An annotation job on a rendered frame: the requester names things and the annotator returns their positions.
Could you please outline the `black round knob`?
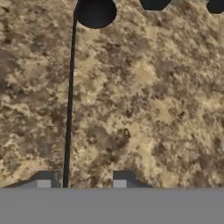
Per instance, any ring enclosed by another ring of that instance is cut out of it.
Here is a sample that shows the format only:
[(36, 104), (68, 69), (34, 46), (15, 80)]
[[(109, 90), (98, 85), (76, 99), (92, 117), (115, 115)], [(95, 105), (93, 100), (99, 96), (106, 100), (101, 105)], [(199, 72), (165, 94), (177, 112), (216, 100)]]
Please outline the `black round knob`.
[(206, 8), (211, 14), (221, 14), (224, 11), (224, 0), (208, 0)]
[(76, 11), (78, 21), (91, 29), (106, 27), (116, 18), (113, 0), (78, 0)]
[(172, 0), (140, 0), (140, 4), (147, 11), (162, 11)]

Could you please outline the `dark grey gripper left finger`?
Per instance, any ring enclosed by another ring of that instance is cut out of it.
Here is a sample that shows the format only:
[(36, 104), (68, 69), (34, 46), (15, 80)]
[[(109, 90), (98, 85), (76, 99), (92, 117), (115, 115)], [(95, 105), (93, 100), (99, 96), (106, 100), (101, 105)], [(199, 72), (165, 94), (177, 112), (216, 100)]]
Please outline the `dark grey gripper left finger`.
[(38, 171), (26, 180), (21, 180), (6, 188), (61, 188), (60, 171)]

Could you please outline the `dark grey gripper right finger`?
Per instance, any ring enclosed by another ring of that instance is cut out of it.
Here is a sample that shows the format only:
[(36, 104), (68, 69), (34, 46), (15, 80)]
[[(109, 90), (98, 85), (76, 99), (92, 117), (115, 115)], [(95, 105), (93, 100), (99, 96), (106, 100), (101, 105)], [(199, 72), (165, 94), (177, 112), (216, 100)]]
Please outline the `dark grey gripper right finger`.
[(114, 188), (151, 188), (151, 185), (137, 179), (133, 171), (113, 171)]

